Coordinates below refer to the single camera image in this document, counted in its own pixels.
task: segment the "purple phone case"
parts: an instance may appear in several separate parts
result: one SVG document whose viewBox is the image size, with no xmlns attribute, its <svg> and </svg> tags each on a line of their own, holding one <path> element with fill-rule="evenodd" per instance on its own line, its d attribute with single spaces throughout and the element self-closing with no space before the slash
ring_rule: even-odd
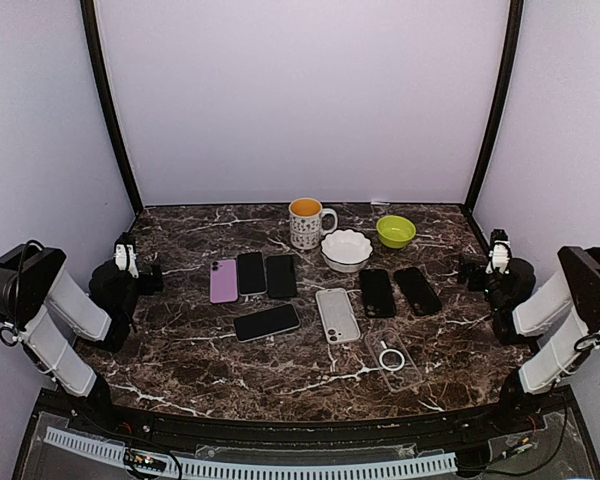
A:
<svg viewBox="0 0 600 480">
<path fill-rule="evenodd" d="M 210 272 L 211 303 L 229 303 L 238 300 L 236 261 L 218 260 L 217 265 L 211 265 Z"/>
</svg>

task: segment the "bowl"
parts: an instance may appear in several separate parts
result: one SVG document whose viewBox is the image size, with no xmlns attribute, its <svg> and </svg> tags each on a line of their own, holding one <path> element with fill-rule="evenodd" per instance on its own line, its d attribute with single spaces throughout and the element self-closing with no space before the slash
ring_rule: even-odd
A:
<svg viewBox="0 0 600 480">
<path fill-rule="evenodd" d="M 376 224 L 380 242 L 389 248 L 404 248 L 416 236 L 416 226 L 404 217 L 388 215 Z"/>
<path fill-rule="evenodd" d="M 360 232 L 336 230 L 322 240 L 322 258 L 332 270 L 355 273 L 369 261 L 373 247 Z"/>
</svg>

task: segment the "mug rim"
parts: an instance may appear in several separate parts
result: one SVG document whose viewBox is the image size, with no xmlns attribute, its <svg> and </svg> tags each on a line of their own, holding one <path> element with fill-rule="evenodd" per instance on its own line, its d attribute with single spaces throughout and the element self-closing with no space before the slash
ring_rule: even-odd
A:
<svg viewBox="0 0 600 480">
<path fill-rule="evenodd" d="M 300 200 L 313 200 L 314 202 L 316 202 L 319 206 L 320 206 L 320 210 L 318 210 L 318 213 L 314 213 L 313 215 L 298 215 L 297 213 L 295 213 L 293 210 L 291 210 L 291 206 L 296 203 L 299 202 Z M 295 200 L 293 200 L 290 204 L 289 204 L 289 213 L 291 215 L 293 215 L 294 217 L 299 217 L 299 218 L 311 218 L 311 217 L 315 217 L 316 215 L 320 215 L 322 213 L 322 210 L 324 210 L 324 207 L 322 206 L 322 203 L 320 202 L 320 200 L 316 200 L 315 198 L 311 198 L 311 197 L 301 197 L 301 198 L 296 198 Z"/>
</svg>

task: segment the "brown marble surface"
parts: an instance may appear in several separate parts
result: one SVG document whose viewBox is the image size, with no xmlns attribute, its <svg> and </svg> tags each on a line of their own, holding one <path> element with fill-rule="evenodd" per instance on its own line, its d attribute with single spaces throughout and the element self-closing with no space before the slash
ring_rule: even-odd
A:
<svg viewBox="0 0 600 480">
<path fill-rule="evenodd" d="M 162 263 L 165 291 L 140 299 L 132 333 L 117 354 L 84 344 L 80 354 L 112 387 L 114 402 L 154 411 L 213 418 L 328 421 L 390 418 L 491 403 L 506 375 L 522 364 L 525 348 L 502 347 L 489 325 L 481 293 L 456 284 L 460 252 L 478 243 L 459 209 L 448 205 L 336 204 L 342 228 L 372 240 L 368 268 L 390 274 L 416 266 L 443 303 L 441 313 L 415 317 L 394 283 L 398 315 L 364 316 L 357 274 L 328 269 L 319 249 L 290 247 L 286 205 L 156 207 L 145 210 L 133 232 L 142 259 Z M 387 214 L 411 219 L 418 236 L 402 251 L 383 247 L 376 221 Z M 238 343 L 233 319 L 284 301 L 266 295 L 237 303 L 209 303 L 212 261 L 239 253 L 293 253 L 298 280 L 291 299 L 302 326 L 295 332 Z M 363 339 L 330 346 L 314 295 L 345 288 L 363 336 L 395 329 L 420 368 L 424 383 L 391 393 Z"/>
</svg>

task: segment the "patterned mug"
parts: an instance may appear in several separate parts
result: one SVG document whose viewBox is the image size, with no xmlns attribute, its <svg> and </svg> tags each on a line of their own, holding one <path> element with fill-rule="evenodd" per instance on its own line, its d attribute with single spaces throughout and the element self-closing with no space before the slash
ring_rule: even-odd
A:
<svg viewBox="0 0 600 480">
<path fill-rule="evenodd" d="M 333 227 L 322 228 L 322 219 L 333 216 Z M 300 250 L 311 250 L 320 244 L 320 239 L 338 228 L 338 214 L 331 208 L 322 208 L 322 204 L 313 198 L 299 198 L 289 205 L 289 226 L 291 244 Z"/>
</svg>

